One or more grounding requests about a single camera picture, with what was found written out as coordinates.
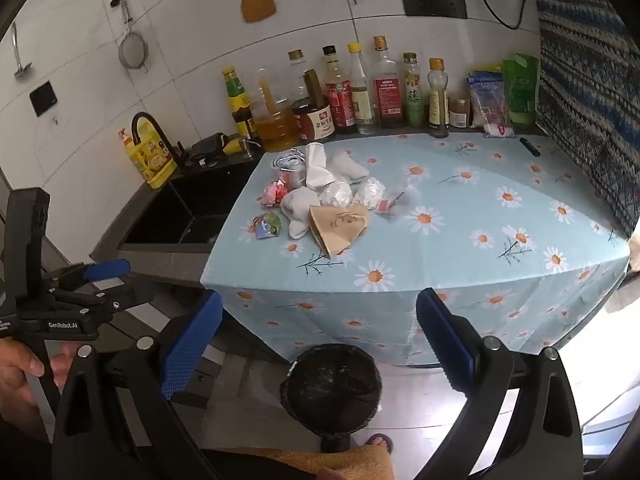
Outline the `person's left hand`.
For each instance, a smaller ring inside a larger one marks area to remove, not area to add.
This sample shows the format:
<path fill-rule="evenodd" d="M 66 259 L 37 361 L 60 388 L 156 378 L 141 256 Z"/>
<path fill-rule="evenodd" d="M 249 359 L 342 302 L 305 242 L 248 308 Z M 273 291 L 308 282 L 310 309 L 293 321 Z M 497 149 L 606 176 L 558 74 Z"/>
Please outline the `person's left hand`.
<path fill-rule="evenodd" d="M 54 382 L 65 386 L 68 373 L 80 341 L 63 341 L 61 352 L 50 359 Z M 1 341 L 1 416 L 23 432 L 38 434 L 43 422 L 37 401 L 29 387 L 27 377 L 40 377 L 44 365 L 32 350 L 12 338 Z"/>

